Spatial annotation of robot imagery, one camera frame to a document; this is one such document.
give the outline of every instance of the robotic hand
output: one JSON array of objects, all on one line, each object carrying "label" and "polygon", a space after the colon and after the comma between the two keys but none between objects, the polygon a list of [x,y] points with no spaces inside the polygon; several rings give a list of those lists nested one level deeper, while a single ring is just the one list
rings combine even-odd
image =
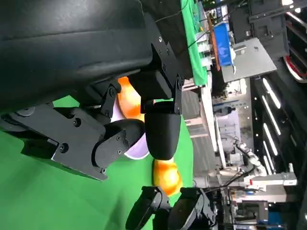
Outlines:
[{"label": "robotic hand", "polygon": [[142,194],[129,213],[126,229],[140,230],[151,215],[153,230],[209,229],[215,224],[213,204],[202,188],[182,188],[181,196],[173,207],[159,187],[143,187]]},{"label": "robotic hand", "polygon": [[255,166],[254,176],[266,176],[267,171],[259,161],[259,158],[252,152],[250,148],[238,138],[234,140],[235,146],[248,158],[248,161]]},{"label": "robotic hand", "polygon": [[[138,1],[3,0],[0,9],[0,127],[25,141],[23,153],[98,180],[144,132],[154,158],[173,157],[183,76]],[[110,123],[122,76],[141,96],[145,124]],[[54,108],[66,95],[80,106]]]}]

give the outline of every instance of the black bracket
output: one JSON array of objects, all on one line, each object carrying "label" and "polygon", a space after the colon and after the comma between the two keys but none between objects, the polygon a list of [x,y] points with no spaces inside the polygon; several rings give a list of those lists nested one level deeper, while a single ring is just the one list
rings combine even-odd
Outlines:
[{"label": "black bracket", "polygon": [[[144,134],[143,125],[137,120],[110,123],[113,128],[106,131],[108,126],[81,108],[53,108],[50,104],[17,111],[9,117],[29,130],[23,136],[27,147],[43,146],[42,142],[47,142],[44,146],[49,152],[41,158],[102,181],[108,178],[106,168],[129,149],[130,143],[133,145]],[[40,157],[31,152],[24,153]]]},{"label": "black bracket", "polygon": [[187,230],[206,228],[215,223],[215,214],[202,188],[181,188],[181,196],[172,208],[168,229]]},{"label": "black bracket", "polygon": [[[159,210],[168,216],[170,210],[169,199],[160,187],[142,187],[142,194],[135,202],[129,213],[126,229],[140,230],[147,223],[151,215],[156,214]],[[167,227],[166,222],[156,219],[159,225]]]}]

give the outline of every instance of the green cloth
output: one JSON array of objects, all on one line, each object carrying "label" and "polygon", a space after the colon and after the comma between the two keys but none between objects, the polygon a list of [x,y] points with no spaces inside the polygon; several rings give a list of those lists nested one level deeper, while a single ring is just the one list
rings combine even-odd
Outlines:
[{"label": "green cloth", "polygon": [[[55,104],[78,105],[71,97]],[[152,185],[150,155],[140,161],[120,158],[107,169],[109,179],[100,182],[22,155],[23,145],[21,140],[0,132],[3,230],[124,230],[141,187]],[[192,186],[193,146],[183,119],[175,161],[184,186]],[[178,197],[171,197],[170,203]],[[152,222],[144,229],[152,229]]]},{"label": "green cloth", "polygon": [[[189,46],[195,42],[195,34],[200,32],[198,6],[194,3],[194,0],[181,0],[181,8],[183,9],[182,15]],[[201,58],[203,55],[198,52],[196,43],[191,45],[189,48],[189,56],[192,65],[194,83],[196,85],[206,84],[207,68],[201,66]]]}]

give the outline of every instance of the floor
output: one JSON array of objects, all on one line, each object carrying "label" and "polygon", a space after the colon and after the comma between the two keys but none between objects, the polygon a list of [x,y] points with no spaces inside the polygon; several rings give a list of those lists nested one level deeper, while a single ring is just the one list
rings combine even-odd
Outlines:
[{"label": "floor", "polygon": [[[198,95],[191,91],[182,94],[182,114],[185,119],[191,119],[200,113]],[[208,170],[214,170],[216,157],[210,136],[193,138],[194,147],[194,177],[204,177]]]}]

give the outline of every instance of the bolt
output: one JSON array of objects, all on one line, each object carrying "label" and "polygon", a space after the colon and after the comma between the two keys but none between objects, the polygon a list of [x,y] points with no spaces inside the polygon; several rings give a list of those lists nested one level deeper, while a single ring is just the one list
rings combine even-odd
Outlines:
[{"label": "bolt", "polygon": [[114,89],[112,88],[112,89],[110,89],[110,96],[111,97],[114,97],[115,96],[115,91],[114,91]]},{"label": "bolt", "polygon": [[80,127],[81,125],[81,119],[80,118],[76,118],[74,121],[73,121],[73,126],[75,127]]},{"label": "bolt", "polygon": [[67,143],[62,143],[61,146],[59,147],[59,151],[60,151],[61,153],[65,153],[65,152],[68,151],[68,148],[69,148],[69,146],[68,146]]}]

